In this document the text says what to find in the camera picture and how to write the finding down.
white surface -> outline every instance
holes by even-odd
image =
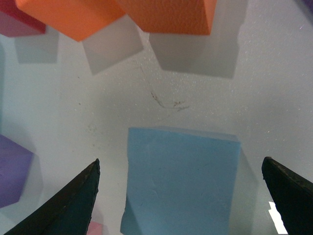
[[[294,0],[219,0],[210,37],[149,35],[128,17],[82,43],[51,28],[0,36],[1,133],[36,154],[0,234],[99,158],[93,220],[118,235],[131,126],[237,135],[231,233],[277,234],[263,158],[313,181],[311,22]]]
[[[275,228],[276,228],[278,234],[288,234],[287,230],[284,226],[284,222],[282,221],[282,216],[277,211],[275,203],[269,202],[269,205],[270,205],[269,214],[272,217],[272,220],[275,224]]]

purple foam block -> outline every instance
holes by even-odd
[[[33,153],[0,135],[0,208],[19,201]]]

block side face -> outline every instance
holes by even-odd
[[[1,0],[0,11],[12,17],[17,22],[21,22],[28,26],[25,27],[24,33],[17,34],[17,36],[45,33],[45,24],[19,10],[14,0]],[[6,23],[11,23],[11,27],[16,28],[15,31],[22,30],[17,23],[14,23],[14,21],[6,21]]]
[[[208,35],[204,1],[117,0],[146,32]]]
[[[81,41],[124,15],[113,1],[29,0],[18,8],[63,34]]]
[[[128,214],[143,235],[226,235],[239,153],[231,141],[130,129]]]

foam cube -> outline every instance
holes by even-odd
[[[124,235],[227,235],[240,155],[232,135],[130,128]]]
[[[19,201],[33,153],[0,135],[0,208]]]
[[[90,222],[87,235],[102,235],[102,224]]]
[[[16,0],[23,12],[81,41],[125,13],[115,0]]]
[[[146,32],[208,35],[216,0],[116,0]]]
[[[19,10],[14,0],[0,0],[0,34],[19,37],[45,33],[45,24]]]

red foam block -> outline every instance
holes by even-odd
[[[45,24],[19,10],[14,0],[0,0],[0,34],[7,37],[45,33]]]

